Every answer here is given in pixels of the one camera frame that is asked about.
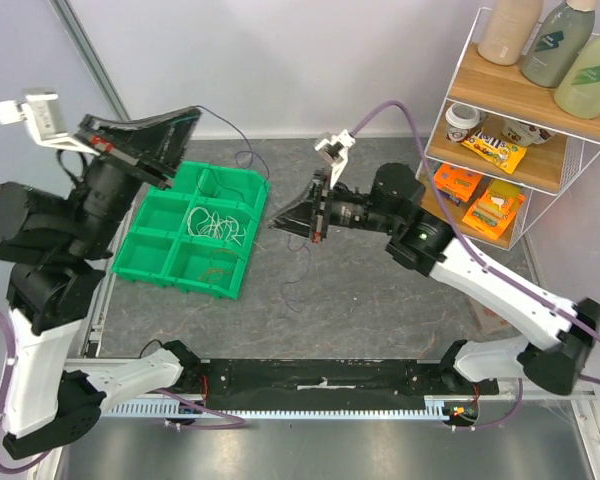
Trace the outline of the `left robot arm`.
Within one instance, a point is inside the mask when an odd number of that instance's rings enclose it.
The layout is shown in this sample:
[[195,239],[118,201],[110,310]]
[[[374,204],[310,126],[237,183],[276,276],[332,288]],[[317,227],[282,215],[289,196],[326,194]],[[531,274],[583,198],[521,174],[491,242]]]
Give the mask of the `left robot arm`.
[[43,107],[10,107],[9,120],[25,122],[36,143],[75,152],[82,164],[67,197],[0,184],[0,260],[12,264],[0,435],[11,458],[68,445],[142,394],[198,385],[199,358],[177,340],[106,373],[67,371],[65,363],[105,275],[97,262],[110,257],[141,186],[172,186],[200,116],[195,106],[127,122],[88,115],[71,134]]

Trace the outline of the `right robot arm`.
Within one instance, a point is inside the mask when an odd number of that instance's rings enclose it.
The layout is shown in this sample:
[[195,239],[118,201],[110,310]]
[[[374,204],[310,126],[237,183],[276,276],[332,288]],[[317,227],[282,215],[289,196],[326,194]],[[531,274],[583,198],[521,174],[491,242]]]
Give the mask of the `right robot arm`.
[[521,378],[552,394],[570,394],[595,345],[600,304],[556,296],[504,268],[425,210],[424,193],[402,163],[380,166],[367,193],[318,170],[267,224],[314,243],[325,240],[331,226],[386,234],[385,249],[399,265],[461,291],[517,329],[518,336],[508,340],[454,342],[437,371],[445,391]]

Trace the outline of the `green compartment bin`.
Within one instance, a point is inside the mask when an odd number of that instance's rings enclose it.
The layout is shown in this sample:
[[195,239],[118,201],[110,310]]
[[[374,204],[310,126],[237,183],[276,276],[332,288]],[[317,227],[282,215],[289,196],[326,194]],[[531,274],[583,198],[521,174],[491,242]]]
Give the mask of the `green compartment bin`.
[[120,278],[236,300],[270,184],[246,169],[185,161],[149,189],[112,265]]

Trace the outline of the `white paper cup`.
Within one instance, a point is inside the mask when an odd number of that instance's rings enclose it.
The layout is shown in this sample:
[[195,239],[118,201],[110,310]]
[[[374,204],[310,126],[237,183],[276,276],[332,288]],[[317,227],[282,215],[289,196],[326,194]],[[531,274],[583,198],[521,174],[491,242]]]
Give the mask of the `white paper cup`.
[[467,139],[481,122],[481,111],[472,106],[452,103],[445,112],[446,138],[454,143]]

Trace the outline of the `orange yellow snack box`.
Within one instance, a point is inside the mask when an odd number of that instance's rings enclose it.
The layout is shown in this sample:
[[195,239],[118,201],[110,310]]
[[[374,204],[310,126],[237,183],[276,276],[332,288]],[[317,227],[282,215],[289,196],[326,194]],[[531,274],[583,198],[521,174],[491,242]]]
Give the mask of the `orange yellow snack box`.
[[498,240],[515,219],[526,200],[522,188],[492,180],[484,193],[469,207],[462,222],[490,240]]

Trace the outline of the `yellow candy bag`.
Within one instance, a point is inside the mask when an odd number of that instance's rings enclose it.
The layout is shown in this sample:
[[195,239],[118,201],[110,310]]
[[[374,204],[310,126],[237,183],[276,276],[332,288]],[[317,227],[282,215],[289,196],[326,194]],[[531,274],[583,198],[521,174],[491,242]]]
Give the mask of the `yellow candy bag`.
[[491,165],[512,174],[527,154],[527,147],[500,140],[483,128],[465,138],[461,145]]

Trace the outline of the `beige pump bottle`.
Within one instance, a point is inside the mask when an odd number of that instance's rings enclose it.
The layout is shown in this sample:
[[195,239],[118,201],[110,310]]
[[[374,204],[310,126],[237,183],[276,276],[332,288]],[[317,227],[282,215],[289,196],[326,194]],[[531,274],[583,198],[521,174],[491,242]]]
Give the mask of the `beige pump bottle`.
[[544,6],[543,0],[500,0],[494,5],[477,51],[502,66],[518,62]]

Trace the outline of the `grey-green pump bottle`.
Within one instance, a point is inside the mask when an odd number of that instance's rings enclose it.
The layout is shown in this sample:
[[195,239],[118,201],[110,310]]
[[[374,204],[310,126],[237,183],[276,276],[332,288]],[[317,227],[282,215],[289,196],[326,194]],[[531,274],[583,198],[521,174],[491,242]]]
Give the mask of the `grey-green pump bottle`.
[[522,66],[530,82],[557,87],[589,41],[595,24],[597,0],[567,0],[543,21]]

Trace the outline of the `light green pump bottle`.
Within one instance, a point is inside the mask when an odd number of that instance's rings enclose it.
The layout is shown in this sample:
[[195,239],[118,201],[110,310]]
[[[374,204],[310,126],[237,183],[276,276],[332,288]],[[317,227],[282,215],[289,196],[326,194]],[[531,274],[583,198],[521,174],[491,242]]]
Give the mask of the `light green pump bottle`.
[[581,119],[600,114],[600,35],[582,49],[556,89],[554,101]]

